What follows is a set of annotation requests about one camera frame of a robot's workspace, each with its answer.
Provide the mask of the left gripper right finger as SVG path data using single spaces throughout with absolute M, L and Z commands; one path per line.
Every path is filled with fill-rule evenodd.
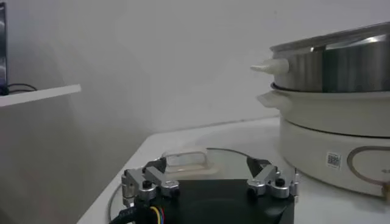
M 296 168 L 290 176 L 270 161 L 248 156 L 247 166 L 252 175 L 246 182 L 247 194 L 252 198 L 270 195 L 276 199 L 292 197 L 297 200 L 299 196 L 299 174 Z

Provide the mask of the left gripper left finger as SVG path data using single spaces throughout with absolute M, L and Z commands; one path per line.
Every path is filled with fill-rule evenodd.
M 141 168 L 126 169 L 121 176 L 123 205 L 152 205 L 161 198 L 177 199 L 180 184 L 168 178 L 166 167 L 166 158 L 160 158 L 149 161 Z

